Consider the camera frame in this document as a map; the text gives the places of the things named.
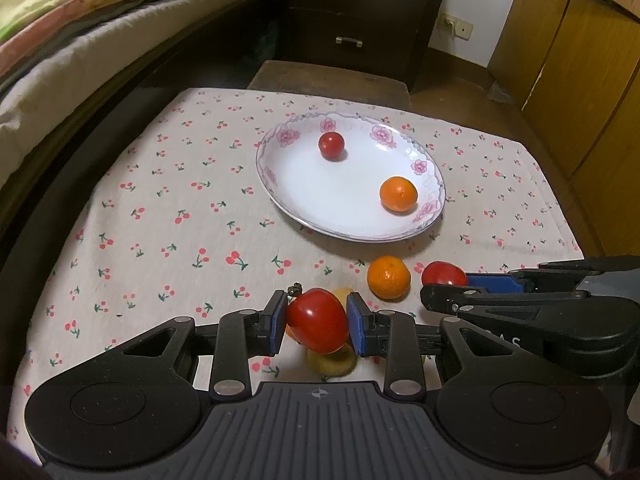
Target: table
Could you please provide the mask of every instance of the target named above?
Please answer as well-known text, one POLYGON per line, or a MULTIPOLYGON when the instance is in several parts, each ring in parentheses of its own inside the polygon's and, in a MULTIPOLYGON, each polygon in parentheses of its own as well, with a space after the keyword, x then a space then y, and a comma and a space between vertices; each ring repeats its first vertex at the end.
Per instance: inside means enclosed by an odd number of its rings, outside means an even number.
MULTIPOLYGON (((420 274, 432 260, 468 272, 508 272, 540 261, 581 258, 558 202, 517 142, 391 108, 321 97, 189 89, 104 175, 69 234, 35 309, 15 380, 8 437, 37 460, 24 407, 39 384, 175 316, 216 323, 263 309, 294 282, 349 286, 373 310, 392 308, 425 323, 420 274), (313 110, 358 112, 409 132, 444 176, 447 203, 425 234, 392 244, 357 244, 317 234, 279 212, 260 186, 255 149, 277 123, 313 110), (367 288, 367 265, 402 258, 412 274, 399 303, 367 288)), ((285 336, 273 358, 249 362, 261 381, 320 381, 306 350, 285 336)), ((206 389, 210 358, 194 385, 206 389)), ((428 387, 439 387, 434 362, 428 387)), ((359 359, 345 380, 382 383, 380 359, 359 359)))

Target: ribbed gray surface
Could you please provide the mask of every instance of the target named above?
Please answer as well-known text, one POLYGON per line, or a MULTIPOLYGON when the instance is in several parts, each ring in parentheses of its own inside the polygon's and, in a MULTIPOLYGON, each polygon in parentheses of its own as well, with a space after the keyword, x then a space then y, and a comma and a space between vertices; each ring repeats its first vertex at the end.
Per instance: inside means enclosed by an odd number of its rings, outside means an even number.
POLYGON ((183 448, 124 472, 56 480, 595 480, 589 467, 521 475, 452 449, 424 410, 386 400, 370 383, 264 383, 248 401, 219 405, 183 448))

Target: floral plate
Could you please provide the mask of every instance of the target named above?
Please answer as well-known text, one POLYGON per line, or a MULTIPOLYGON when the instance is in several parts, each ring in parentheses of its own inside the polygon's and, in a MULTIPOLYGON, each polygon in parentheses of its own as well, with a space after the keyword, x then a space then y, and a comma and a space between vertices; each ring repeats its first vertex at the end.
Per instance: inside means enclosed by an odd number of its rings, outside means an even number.
POLYGON ((358 242, 392 242, 428 229, 442 212, 440 170, 415 139, 357 114, 312 113, 278 124, 265 134, 255 157, 258 176, 276 206, 315 231, 358 242), (345 153, 325 160, 323 132, 344 137, 345 153), (380 185, 404 176, 418 190, 416 207, 391 213, 380 203, 380 185))

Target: plate rim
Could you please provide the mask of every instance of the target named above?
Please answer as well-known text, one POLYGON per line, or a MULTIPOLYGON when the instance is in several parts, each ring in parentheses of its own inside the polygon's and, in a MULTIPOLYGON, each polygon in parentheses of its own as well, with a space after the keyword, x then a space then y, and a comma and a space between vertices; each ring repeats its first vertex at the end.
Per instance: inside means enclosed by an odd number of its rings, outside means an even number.
POLYGON ((348 241, 348 242, 365 242, 365 243, 373 243, 373 244, 375 244, 375 243, 385 244, 385 243, 390 243, 390 242, 399 242, 399 241, 402 241, 402 240, 407 240, 408 238, 413 238, 414 236, 417 236, 418 234, 421 234, 421 233, 425 232, 427 229, 429 229, 429 227, 431 227, 433 224, 435 224, 436 221, 438 220, 438 218, 440 218, 442 216, 446 200, 442 200, 442 204, 440 206, 440 210, 438 211, 438 213, 436 215, 431 217, 430 220, 427 220, 423 224, 418 225, 414 229, 411 229, 409 231, 405 231, 404 233, 402 233, 400 235, 397 235, 397 236, 386 237, 386 238, 373 238, 373 237, 354 237, 354 236, 347 235, 345 233, 340 233, 340 232, 333 231, 331 229, 323 228, 323 227, 321 227, 321 226, 319 226, 319 225, 317 225, 317 224, 315 224, 313 222, 310 222, 310 221, 307 221, 307 220, 305 220, 303 218, 300 218, 295 213, 290 211, 285 205, 281 204, 279 202, 279 200, 276 199, 276 197, 274 197, 273 191, 268 187, 268 184, 265 182, 265 177, 262 174, 262 172, 260 171, 260 167, 258 165, 259 161, 260 161, 260 158, 261 158, 260 152, 262 152, 262 154, 264 154, 264 150, 266 148, 264 143, 263 143, 263 140, 268 135, 271 135, 274 132, 276 132, 279 127, 284 126, 286 124, 295 123, 297 121, 306 120, 306 119, 309 119, 309 118, 313 119, 313 118, 317 118, 317 117, 321 117, 321 116, 328 116, 328 115, 331 115, 331 114, 335 114, 335 115, 338 115, 338 116, 340 116, 342 118, 347 118, 347 119, 364 120, 364 121, 367 121, 368 123, 373 124, 374 126, 376 126, 376 125, 384 126, 385 128, 391 130, 393 133, 398 134, 401 138, 403 138, 404 140, 409 142, 416 150, 418 150, 420 152, 421 155, 424 155, 426 158, 428 158, 432 162, 432 164, 434 166, 434 176, 436 177, 436 181, 442 186, 442 196, 446 198, 446 196, 447 196, 446 184, 444 182, 444 177, 442 176, 442 172, 440 171, 440 168, 436 164, 435 160, 433 160, 433 157, 431 157, 431 155, 429 155, 429 153, 427 153, 425 147, 422 146, 417 140, 415 140, 409 134, 400 132, 400 131, 396 130, 394 127, 390 126, 389 124, 384 123, 383 121, 379 121, 377 119, 373 119, 373 118, 370 118, 370 117, 367 117, 367 116, 363 116, 363 115, 361 115, 361 114, 359 114, 357 112, 356 113, 352 113, 352 112, 337 112, 337 111, 313 112, 313 113, 308 113, 308 114, 296 115, 294 118, 290 119, 289 121, 284 121, 284 122, 280 122, 280 123, 275 124, 272 128, 270 128, 263 135, 263 137, 260 139, 260 144, 258 145, 258 148, 255 150, 255 171, 258 174, 258 179, 260 179, 260 183, 262 184, 262 188, 265 190, 265 192, 267 192, 267 194, 269 195, 269 198, 278 207, 278 209, 280 209, 283 213, 287 214, 290 218, 294 219, 296 222, 299 222, 299 224, 303 225, 304 227, 312 229, 313 231, 316 231, 318 233, 321 233, 321 234, 324 234, 324 235, 327 235, 327 236, 331 236, 333 238, 338 238, 340 240, 345 240, 345 241, 348 241))

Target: crosshair logo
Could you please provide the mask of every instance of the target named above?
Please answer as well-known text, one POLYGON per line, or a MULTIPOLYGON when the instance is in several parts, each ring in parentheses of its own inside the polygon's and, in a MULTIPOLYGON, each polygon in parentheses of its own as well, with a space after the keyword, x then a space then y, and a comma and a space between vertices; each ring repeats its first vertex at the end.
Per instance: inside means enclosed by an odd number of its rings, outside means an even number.
POLYGON ((330 393, 327 390, 323 390, 322 388, 316 388, 311 392, 311 395, 313 395, 316 399, 322 399, 323 397, 330 395, 330 393))

